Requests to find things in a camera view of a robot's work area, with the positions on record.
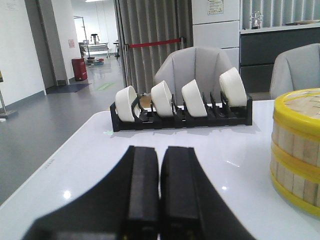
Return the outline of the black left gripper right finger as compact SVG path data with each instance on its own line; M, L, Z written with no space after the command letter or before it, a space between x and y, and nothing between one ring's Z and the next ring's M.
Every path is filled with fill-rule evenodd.
M160 174L162 240L252 240L202 169L192 147L167 148Z

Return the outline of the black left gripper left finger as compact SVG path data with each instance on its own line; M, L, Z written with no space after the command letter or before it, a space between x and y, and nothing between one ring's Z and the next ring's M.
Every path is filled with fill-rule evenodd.
M159 164L154 148L129 146L94 187L38 218L24 240L156 240Z

